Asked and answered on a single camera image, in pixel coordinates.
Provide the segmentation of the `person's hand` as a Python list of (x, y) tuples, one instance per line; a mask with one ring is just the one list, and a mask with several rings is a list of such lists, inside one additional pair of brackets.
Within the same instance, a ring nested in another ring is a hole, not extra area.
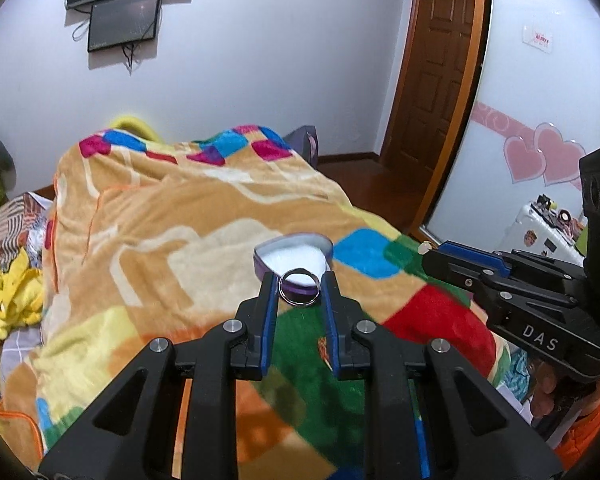
[(553, 411), (557, 376), (550, 364), (542, 363), (535, 371), (534, 379), (535, 387), (530, 403), (531, 413), (534, 417), (543, 417)]

